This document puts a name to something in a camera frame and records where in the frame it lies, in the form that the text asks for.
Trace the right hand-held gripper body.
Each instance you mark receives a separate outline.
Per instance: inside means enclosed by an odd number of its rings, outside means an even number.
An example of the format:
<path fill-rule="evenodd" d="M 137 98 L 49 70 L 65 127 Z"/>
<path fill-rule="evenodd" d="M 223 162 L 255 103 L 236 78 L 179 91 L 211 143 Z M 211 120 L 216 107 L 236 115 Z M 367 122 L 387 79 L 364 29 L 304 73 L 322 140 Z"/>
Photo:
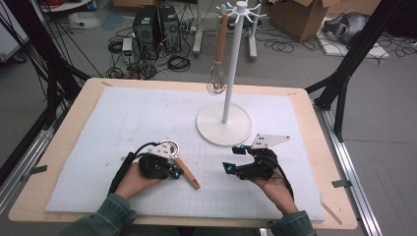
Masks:
<path fill-rule="evenodd" d="M 254 158 L 254 162 L 236 166 L 235 175 L 241 180 L 268 180 L 274 173 L 274 170 L 278 169 L 283 175 L 283 179 L 286 179 L 282 168 L 278 164 L 277 155 L 270 147 L 289 140 L 289 136 L 257 134 L 250 146 L 244 145 L 246 147 L 246 152 Z"/>

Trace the wooden-handled slotted metal strainer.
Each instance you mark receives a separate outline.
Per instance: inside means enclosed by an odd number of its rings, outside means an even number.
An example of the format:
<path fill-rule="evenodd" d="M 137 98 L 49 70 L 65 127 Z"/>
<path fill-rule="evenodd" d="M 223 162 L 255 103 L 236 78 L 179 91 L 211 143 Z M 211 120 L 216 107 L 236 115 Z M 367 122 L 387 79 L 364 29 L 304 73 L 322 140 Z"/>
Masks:
<path fill-rule="evenodd" d="M 163 140 L 161 141 L 162 144 L 168 145 L 170 148 L 170 157 L 173 159 L 174 163 L 183 170 L 183 175 L 187 179 L 187 181 L 191 184 L 191 186 L 199 190 L 201 188 L 200 183 L 198 182 L 197 178 L 191 172 L 191 170 L 187 167 L 184 161 L 178 156 L 180 152 L 179 145 L 173 140 Z"/>

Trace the white utensil rack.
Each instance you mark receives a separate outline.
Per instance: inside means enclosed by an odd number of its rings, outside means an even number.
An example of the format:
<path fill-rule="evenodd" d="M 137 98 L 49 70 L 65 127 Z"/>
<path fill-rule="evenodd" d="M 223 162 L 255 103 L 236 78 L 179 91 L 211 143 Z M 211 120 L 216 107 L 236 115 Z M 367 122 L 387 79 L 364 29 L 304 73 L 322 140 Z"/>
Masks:
<path fill-rule="evenodd" d="M 234 6 L 228 3 L 228 7 L 220 15 L 216 53 L 214 64 L 210 71 L 208 89 L 211 89 L 213 92 L 223 89 L 225 91 L 225 100 L 203 107 L 197 115 L 196 120 L 200 134 L 210 143 L 222 147 L 240 145 L 252 133 L 252 119 L 249 113 L 241 106 L 231 102 L 244 20 L 248 21 L 249 16 L 252 14 L 248 7 L 248 2 L 249 0 L 237 1 Z M 235 26 L 227 84 L 225 84 L 221 62 L 225 49 L 225 37 L 229 17 L 235 18 Z"/>

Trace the person's left hand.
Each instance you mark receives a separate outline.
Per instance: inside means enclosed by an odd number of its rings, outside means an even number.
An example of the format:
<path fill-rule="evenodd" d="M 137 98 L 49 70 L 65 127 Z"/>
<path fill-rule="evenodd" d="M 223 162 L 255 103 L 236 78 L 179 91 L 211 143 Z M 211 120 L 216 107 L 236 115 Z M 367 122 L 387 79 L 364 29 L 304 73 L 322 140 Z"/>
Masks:
<path fill-rule="evenodd" d="M 146 178 L 141 172 L 140 164 L 134 162 L 118 185 L 115 194 L 124 199 L 130 199 L 161 182 L 161 179 Z"/>

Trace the person's right hand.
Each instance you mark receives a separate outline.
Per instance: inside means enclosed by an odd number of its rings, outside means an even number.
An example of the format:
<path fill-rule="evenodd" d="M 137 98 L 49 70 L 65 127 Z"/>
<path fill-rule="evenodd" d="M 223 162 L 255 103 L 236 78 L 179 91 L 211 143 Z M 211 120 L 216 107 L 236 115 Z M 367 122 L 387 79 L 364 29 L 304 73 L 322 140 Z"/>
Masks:
<path fill-rule="evenodd" d="M 253 179 L 252 183 L 265 193 L 283 215 L 299 211 L 285 185 L 283 175 L 278 169 L 274 170 L 274 173 L 268 180 Z"/>

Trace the small white electronic box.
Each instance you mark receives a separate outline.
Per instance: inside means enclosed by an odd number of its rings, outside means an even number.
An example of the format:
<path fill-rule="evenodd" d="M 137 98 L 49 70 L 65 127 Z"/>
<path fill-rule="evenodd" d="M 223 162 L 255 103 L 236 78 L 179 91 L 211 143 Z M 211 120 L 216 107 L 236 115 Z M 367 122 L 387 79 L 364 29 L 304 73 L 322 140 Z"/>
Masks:
<path fill-rule="evenodd" d="M 131 64 L 133 62 L 133 40 L 131 38 L 124 38 L 122 44 L 122 53 L 125 58 L 125 62 L 127 64 Z"/>

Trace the white metal stand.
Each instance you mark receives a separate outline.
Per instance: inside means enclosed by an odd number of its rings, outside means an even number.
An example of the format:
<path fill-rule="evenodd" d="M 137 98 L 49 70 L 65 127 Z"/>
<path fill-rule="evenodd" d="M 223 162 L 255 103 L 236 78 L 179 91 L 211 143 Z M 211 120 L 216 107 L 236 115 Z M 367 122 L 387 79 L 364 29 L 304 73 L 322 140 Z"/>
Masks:
<path fill-rule="evenodd" d="M 201 2 L 202 0 L 197 0 L 197 26 L 195 31 L 195 40 L 193 44 L 192 52 L 193 54 L 198 57 L 199 53 L 201 51 L 201 45 L 202 45 L 202 38 L 203 38 L 203 18 L 202 18 L 202 7 Z M 259 22 L 261 14 L 261 4 L 262 0 L 257 0 L 258 3 L 255 7 L 250 8 L 250 11 L 252 14 L 249 16 L 248 22 L 251 23 L 251 26 L 248 29 L 248 40 L 249 40 L 249 57 L 250 59 L 255 62 L 258 58 L 257 54 L 257 44 L 256 44 L 256 31 L 257 31 L 257 25 Z"/>

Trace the black computer tower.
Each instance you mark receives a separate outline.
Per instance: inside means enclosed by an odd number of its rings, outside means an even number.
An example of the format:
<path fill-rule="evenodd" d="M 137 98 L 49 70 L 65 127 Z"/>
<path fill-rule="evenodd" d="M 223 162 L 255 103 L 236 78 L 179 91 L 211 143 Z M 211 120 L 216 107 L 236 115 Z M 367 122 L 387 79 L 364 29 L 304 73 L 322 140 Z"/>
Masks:
<path fill-rule="evenodd" d="M 160 41 L 160 26 L 155 5 L 140 5 L 134 19 L 133 30 L 142 59 L 157 58 L 157 44 Z"/>
<path fill-rule="evenodd" d="M 168 52 L 181 50 L 179 19 L 173 6 L 160 6 L 158 8 L 162 41 Z"/>

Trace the brown cardboard box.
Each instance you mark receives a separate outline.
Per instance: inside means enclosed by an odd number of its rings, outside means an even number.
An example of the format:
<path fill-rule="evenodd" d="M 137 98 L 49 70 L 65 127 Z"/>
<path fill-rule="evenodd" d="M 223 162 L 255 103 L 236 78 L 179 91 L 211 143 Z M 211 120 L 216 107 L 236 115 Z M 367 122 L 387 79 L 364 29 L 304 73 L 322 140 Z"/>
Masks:
<path fill-rule="evenodd" d="M 269 23 L 299 42 L 314 38 L 328 8 L 339 0 L 276 0 Z"/>

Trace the grey and black device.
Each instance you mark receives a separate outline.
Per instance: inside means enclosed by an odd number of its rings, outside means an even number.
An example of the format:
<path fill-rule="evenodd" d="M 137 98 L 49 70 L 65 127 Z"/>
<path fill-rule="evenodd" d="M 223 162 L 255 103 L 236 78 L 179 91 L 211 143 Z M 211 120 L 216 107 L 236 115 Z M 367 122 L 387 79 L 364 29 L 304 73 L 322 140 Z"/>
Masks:
<path fill-rule="evenodd" d="M 339 41 L 349 45 L 369 19 L 369 16 L 357 12 L 341 13 L 336 18 L 325 21 L 323 32 L 330 32 Z"/>

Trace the clear plastic bag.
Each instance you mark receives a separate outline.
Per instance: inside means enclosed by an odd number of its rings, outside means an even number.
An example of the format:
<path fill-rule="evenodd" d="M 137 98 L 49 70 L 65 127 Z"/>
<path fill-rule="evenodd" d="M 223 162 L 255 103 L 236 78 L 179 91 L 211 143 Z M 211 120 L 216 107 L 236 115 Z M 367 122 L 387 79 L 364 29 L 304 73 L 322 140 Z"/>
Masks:
<path fill-rule="evenodd" d="M 72 29 L 92 30 L 99 27 L 99 20 L 93 12 L 78 12 L 68 16 Z"/>

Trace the white round table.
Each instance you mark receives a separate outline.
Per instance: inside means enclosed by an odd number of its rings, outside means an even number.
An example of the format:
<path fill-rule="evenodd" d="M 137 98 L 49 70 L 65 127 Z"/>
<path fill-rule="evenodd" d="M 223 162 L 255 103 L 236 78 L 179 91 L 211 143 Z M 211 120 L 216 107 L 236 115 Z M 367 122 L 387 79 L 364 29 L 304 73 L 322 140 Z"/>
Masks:
<path fill-rule="evenodd" d="M 60 6 L 45 6 L 42 4 L 39 4 L 40 10 L 42 12 L 62 12 L 62 11 L 68 11 L 72 9 L 76 9 L 79 7 L 85 7 L 89 2 L 92 2 L 94 0 L 81 0 L 80 2 L 70 2 L 69 0 L 65 0 L 64 3 Z"/>

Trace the white cabinet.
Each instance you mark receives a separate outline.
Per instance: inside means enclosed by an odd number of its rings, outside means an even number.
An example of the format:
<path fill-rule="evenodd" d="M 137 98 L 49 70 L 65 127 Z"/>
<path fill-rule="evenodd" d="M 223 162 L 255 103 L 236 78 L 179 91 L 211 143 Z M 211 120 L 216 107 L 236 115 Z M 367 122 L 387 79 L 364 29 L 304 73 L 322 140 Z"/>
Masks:
<path fill-rule="evenodd" d="M 21 48 L 20 44 L 6 30 L 3 23 L 14 30 L 24 42 L 29 40 L 11 11 L 0 1 L 0 63 L 7 62 Z"/>

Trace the aluminium rail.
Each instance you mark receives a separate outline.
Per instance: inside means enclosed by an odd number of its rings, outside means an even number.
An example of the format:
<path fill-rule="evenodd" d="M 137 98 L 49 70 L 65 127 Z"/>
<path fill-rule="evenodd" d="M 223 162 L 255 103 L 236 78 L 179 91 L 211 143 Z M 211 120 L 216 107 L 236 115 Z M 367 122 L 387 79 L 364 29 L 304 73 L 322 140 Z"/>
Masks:
<path fill-rule="evenodd" d="M 349 188 L 343 188 L 353 206 L 356 220 L 362 226 L 367 236 L 383 236 L 381 227 L 375 217 L 361 180 L 357 174 L 351 156 L 344 142 L 340 142 L 333 130 L 334 118 L 330 111 L 322 110 L 315 106 L 314 110 L 321 124 L 328 146 L 332 151 L 336 168 L 341 175 L 341 180 L 349 180 L 352 184 Z"/>
<path fill-rule="evenodd" d="M 0 167 L 0 215 L 26 183 L 21 182 L 21 176 L 37 167 L 67 113 L 68 108 L 58 108 L 55 118 L 48 123 L 43 111 Z"/>

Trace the black metal frame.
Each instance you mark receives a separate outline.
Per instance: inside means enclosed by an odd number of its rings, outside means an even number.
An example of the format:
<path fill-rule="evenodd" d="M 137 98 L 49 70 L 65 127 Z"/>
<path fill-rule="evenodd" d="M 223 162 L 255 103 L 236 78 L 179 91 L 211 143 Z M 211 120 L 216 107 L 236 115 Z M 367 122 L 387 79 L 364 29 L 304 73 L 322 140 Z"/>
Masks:
<path fill-rule="evenodd" d="M 333 132 L 341 143 L 343 142 L 342 124 L 348 83 L 386 27 L 398 15 L 401 8 L 410 1 L 381 0 L 337 69 L 327 78 L 305 88 L 307 93 L 323 89 L 321 95 L 314 100 L 314 104 L 322 110 L 329 111 L 332 103 L 337 99 Z"/>
<path fill-rule="evenodd" d="M 33 58 L 30 49 L 25 46 L 23 39 L 18 36 L 12 25 L 0 18 L 0 24 L 28 55 L 38 77 L 47 82 L 45 95 L 47 106 L 44 116 L 45 125 L 50 127 L 57 120 L 56 112 L 59 104 L 62 101 L 74 102 L 80 93 L 82 87 L 77 83 L 76 78 L 85 82 L 90 76 L 72 66 L 59 53 L 30 0 L 0 0 L 0 6 L 2 4 L 8 7 L 42 59 L 39 62 Z"/>

